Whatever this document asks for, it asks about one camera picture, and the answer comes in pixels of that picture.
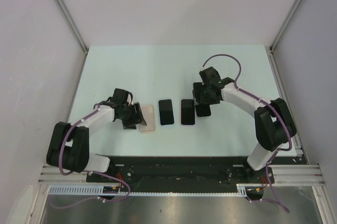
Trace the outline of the beige phone case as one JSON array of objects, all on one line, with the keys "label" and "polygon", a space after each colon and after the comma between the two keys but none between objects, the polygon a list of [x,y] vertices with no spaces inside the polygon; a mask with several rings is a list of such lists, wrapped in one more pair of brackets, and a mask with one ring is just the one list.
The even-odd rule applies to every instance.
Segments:
[{"label": "beige phone case", "polygon": [[154,133],[156,130],[154,107],[152,105],[144,105],[141,107],[141,111],[146,124],[140,124],[140,132],[142,134]]}]

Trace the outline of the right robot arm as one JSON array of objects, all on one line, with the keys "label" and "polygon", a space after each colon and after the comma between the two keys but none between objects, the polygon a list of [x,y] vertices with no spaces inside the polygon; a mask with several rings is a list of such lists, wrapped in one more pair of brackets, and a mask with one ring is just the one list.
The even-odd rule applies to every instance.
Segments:
[{"label": "right robot arm", "polygon": [[291,138],[297,129],[287,103],[281,99],[264,100],[237,85],[237,80],[221,78],[213,68],[199,72],[201,82],[193,84],[193,97],[197,106],[231,103],[254,119],[257,144],[247,157],[248,166],[243,169],[243,177],[248,182],[256,182],[262,176],[262,168],[269,164],[279,151],[292,149]]}]

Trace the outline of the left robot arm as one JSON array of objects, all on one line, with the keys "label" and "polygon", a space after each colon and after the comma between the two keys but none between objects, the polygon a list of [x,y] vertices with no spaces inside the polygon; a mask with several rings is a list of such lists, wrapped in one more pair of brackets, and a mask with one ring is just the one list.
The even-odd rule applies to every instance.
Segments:
[{"label": "left robot arm", "polygon": [[133,102],[133,94],[116,88],[113,96],[97,103],[93,111],[71,124],[58,122],[53,129],[46,163],[57,167],[62,175],[73,172],[98,172],[104,181],[116,177],[116,168],[109,157],[90,152],[90,137],[103,126],[120,120],[124,130],[146,125],[141,106]]}]

